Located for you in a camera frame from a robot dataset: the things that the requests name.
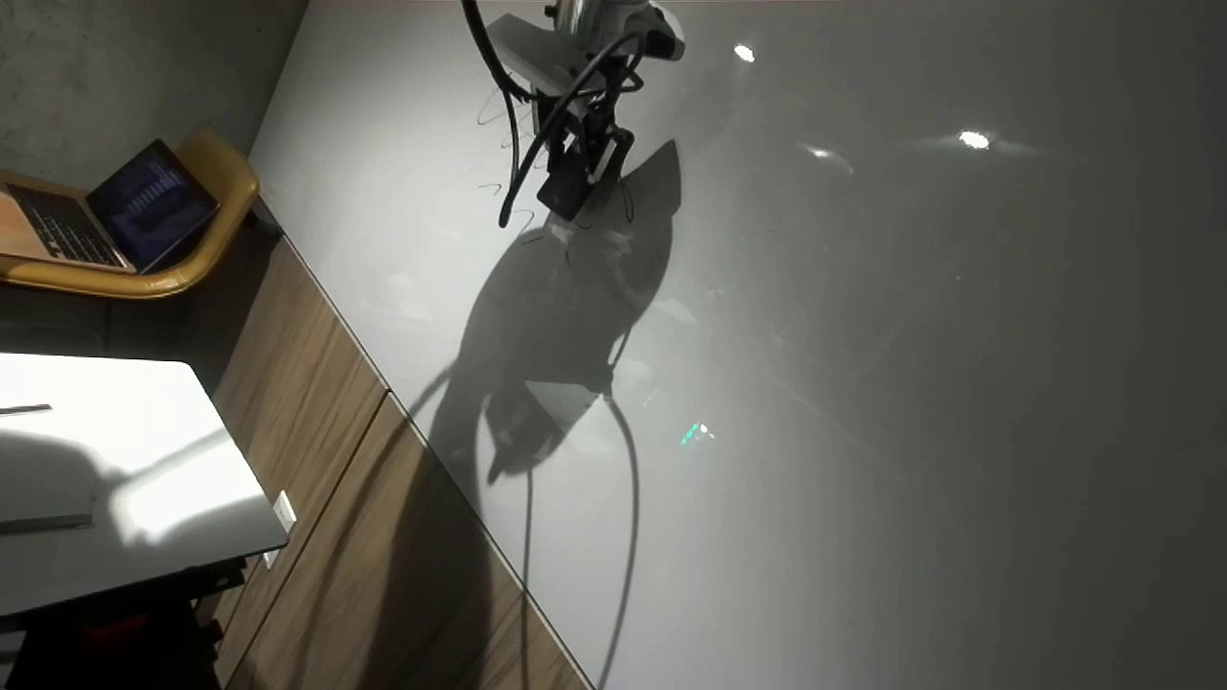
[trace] laptop screen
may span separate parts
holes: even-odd
[[[139,271],[179,257],[217,212],[165,142],[151,142],[90,193],[90,206]]]

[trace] wooden chair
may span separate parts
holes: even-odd
[[[217,268],[217,261],[233,247],[233,233],[252,212],[261,185],[249,161],[210,129],[196,129],[176,150],[176,157],[217,205],[214,222],[198,233],[196,251],[185,261],[156,271],[97,271],[97,268],[73,268],[73,265],[0,257],[0,289],[10,284],[10,289],[63,293],[63,294],[84,294],[84,299],[142,299],[142,304],[191,293],[205,277]]]

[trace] robotic arm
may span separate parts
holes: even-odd
[[[548,155],[548,182],[538,201],[560,219],[574,219],[582,201],[620,173],[634,144],[614,107],[620,92],[646,83],[635,75],[639,58],[680,61],[685,54],[680,22],[653,0],[560,0],[545,12],[554,15],[554,29],[518,15],[482,26],[476,0],[465,0],[465,15],[505,97],[505,113],[514,114],[510,97],[538,107],[538,139],[525,161],[514,144],[499,225],[505,225],[510,205],[541,150]]]

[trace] white table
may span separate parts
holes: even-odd
[[[0,351],[0,406],[15,403],[49,410],[0,413],[0,436],[69,450],[97,497],[84,524],[0,534],[0,620],[283,544],[187,364]]]

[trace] laptop keyboard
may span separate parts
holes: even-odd
[[[76,206],[69,197],[49,197],[38,187],[9,187],[10,201],[31,219],[33,233],[49,251],[49,257],[90,261],[90,265],[118,265],[110,240],[101,225]]]

